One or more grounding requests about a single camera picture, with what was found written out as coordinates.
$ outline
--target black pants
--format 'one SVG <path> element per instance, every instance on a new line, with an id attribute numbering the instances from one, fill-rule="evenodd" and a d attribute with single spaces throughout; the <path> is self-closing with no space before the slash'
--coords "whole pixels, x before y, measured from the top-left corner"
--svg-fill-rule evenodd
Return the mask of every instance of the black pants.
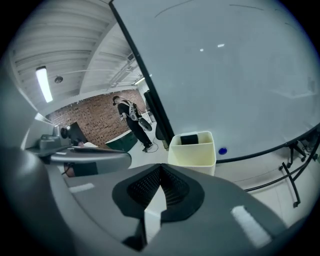
<path id="1" fill-rule="evenodd" d="M 136 138 L 141 141 L 146 148 L 148 148 L 151 141 L 144 129 L 139 125 L 138 121 L 127 120 L 127 124 Z"/>

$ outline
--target person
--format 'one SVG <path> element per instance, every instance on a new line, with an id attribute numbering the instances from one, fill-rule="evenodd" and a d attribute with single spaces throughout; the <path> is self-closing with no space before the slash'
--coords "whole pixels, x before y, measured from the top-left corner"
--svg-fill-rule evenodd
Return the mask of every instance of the person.
<path id="1" fill-rule="evenodd" d="M 117 105 L 119 114 L 123 117 L 124 120 L 126 120 L 126 123 L 133 132 L 133 134 L 139 141 L 143 143 L 144 149 L 142 151 L 147 152 L 151 148 L 152 142 L 150 141 L 148 135 L 145 133 L 144 129 L 139 125 L 139 122 L 133 121 L 130 118 L 128 106 L 129 102 L 125 99 L 121 99 L 119 96 L 114 96 L 112 100 Z"/>

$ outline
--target tiled floor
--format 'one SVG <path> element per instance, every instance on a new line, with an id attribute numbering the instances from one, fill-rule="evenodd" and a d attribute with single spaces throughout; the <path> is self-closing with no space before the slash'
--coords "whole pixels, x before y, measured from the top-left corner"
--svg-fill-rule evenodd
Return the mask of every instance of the tiled floor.
<path id="1" fill-rule="evenodd" d="M 153 142 L 153 146 L 148 151 L 148 153 L 142 151 L 145 147 L 139 140 L 128 152 L 132 158 L 130 168 L 148 164 L 161 164 L 168 162 L 168 151 L 165 150 L 162 141 L 156 138 L 156 125 L 156 122 L 152 123 L 152 131 L 145 132 L 148 135 L 150 141 Z"/>
<path id="2" fill-rule="evenodd" d="M 148 134 L 151 140 L 155 137 L 154 130 Z M 132 156 L 130 168 L 146 164 L 167 163 L 168 152 L 164 149 L 161 141 L 155 139 L 155 142 L 159 145 L 159 149 L 155 153 L 142 152 L 143 146 L 139 142 L 129 151 Z M 289 169 L 290 172 L 302 164 L 297 152 L 295 154 L 293 165 Z M 288 162 L 289 156 L 290 150 L 285 147 L 255 158 L 217 164 L 214 176 L 231 181 L 243 189 L 253 188 L 283 177 L 285 171 L 279 171 L 278 168 L 282 162 L 285 164 Z M 295 181 L 295 184 L 301 200 L 301 204 L 296 208 L 293 207 L 296 196 L 288 178 L 249 193 L 267 205 L 290 227 L 310 213 L 319 196 L 320 163 L 312 160 Z"/>

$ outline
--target ceiling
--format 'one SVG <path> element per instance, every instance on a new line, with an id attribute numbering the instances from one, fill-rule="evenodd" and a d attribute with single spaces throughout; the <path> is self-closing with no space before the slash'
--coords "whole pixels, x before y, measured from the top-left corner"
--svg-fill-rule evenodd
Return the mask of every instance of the ceiling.
<path id="1" fill-rule="evenodd" d="M 8 50 L 15 79 L 43 115 L 99 94 L 136 89 L 142 77 L 113 13 L 103 0 L 48 0 L 21 26 Z M 46 103 L 36 68 L 46 66 Z M 55 78 L 62 76 L 61 83 Z"/>

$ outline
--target yellow trash bin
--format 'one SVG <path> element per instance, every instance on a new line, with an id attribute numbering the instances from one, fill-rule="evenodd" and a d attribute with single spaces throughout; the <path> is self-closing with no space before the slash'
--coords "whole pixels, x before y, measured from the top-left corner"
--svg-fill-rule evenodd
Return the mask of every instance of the yellow trash bin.
<path id="1" fill-rule="evenodd" d="M 182 145 L 181 136 L 186 135 L 197 135 L 198 144 Z M 169 146 L 168 163 L 213 176 L 216 150 L 212 133 L 201 131 L 174 136 Z"/>

